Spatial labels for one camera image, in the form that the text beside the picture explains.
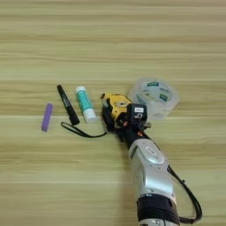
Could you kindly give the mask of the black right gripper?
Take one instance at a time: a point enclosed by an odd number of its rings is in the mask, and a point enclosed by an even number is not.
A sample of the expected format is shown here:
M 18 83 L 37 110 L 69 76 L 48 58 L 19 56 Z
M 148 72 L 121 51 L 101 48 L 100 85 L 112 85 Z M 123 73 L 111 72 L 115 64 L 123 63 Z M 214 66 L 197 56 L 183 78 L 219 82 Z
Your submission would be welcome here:
M 137 139 L 148 139 L 145 130 L 151 128 L 151 123 L 147 122 L 147 113 L 121 113 L 117 119 L 119 130 L 116 128 L 114 114 L 116 107 L 110 100 L 102 101 L 102 119 L 106 124 L 108 132 L 118 132 L 119 138 L 130 148 Z

